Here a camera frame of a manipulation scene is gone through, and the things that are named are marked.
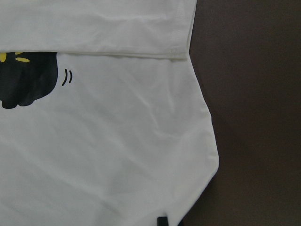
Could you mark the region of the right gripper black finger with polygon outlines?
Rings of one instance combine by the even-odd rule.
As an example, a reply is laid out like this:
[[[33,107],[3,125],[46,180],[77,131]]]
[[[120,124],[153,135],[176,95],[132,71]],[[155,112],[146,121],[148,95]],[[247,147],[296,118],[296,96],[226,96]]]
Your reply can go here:
[[[161,211],[157,216],[157,226],[167,226],[167,211]]]

